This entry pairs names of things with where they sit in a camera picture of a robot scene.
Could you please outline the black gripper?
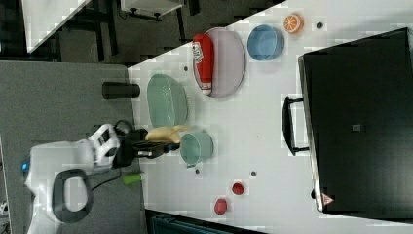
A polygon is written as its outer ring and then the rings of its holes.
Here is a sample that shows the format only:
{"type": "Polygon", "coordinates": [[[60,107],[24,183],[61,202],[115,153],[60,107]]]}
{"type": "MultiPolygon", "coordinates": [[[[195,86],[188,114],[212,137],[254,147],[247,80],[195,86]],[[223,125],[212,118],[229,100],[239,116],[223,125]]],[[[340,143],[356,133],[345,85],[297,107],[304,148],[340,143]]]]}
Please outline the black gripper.
{"type": "Polygon", "coordinates": [[[145,129],[117,131],[117,134],[120,148],[113,160],[114,168],[128,167],[136,157],[154,159],[180,147],[179,143],[146,141],[148,131],[145,129]]]}

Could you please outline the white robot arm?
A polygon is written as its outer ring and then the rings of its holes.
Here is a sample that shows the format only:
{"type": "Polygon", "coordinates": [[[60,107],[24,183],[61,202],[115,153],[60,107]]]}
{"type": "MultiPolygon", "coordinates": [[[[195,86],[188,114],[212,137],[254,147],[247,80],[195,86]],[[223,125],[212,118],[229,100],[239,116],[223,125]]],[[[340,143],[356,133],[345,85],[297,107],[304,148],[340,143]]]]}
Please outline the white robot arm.
{"type": "Polygon", "coordinates": [[[103,124],[84,139],[32,147],[21,166],[24,185],[33,196],[27,234],[57,234],[62,224],[81,221],[94,204],[90,176],[127,167],[136,158],[153,159],[177,150],[179,132],[185,129],[124,132],[117,125],[103,124]]]}

